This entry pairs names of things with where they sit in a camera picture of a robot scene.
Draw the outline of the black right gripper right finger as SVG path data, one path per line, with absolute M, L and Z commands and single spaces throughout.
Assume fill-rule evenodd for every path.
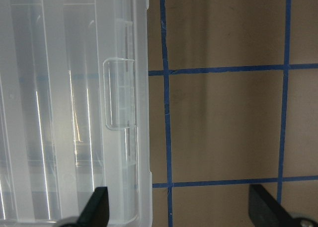
M 249 186 L 248 215 L 255 227 L 301 226 L 261 184 Z

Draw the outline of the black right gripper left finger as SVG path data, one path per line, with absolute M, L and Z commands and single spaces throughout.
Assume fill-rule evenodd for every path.
M 67 227 L 106 227 L 110 218 L 107 187 L 96 187 L 79 217 Z

